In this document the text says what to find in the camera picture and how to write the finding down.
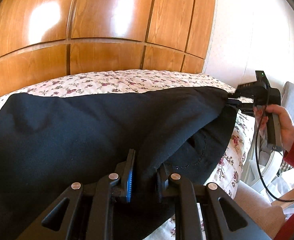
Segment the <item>person's right hand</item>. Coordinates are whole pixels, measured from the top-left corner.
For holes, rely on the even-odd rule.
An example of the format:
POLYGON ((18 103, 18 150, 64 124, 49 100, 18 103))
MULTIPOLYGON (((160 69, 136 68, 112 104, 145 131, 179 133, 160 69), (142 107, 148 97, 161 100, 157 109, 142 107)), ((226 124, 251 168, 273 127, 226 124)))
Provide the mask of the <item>person's right hand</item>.
POLYGON ((282 106, 272 104, 260 108, 253 107, 253 111, 261 135, 264 135, 264 130, 268 121, 268 117, 265 114, 273 113, 279 117, 283 149, 289 152, 294 142, 294 124, 287 110, 282 106))

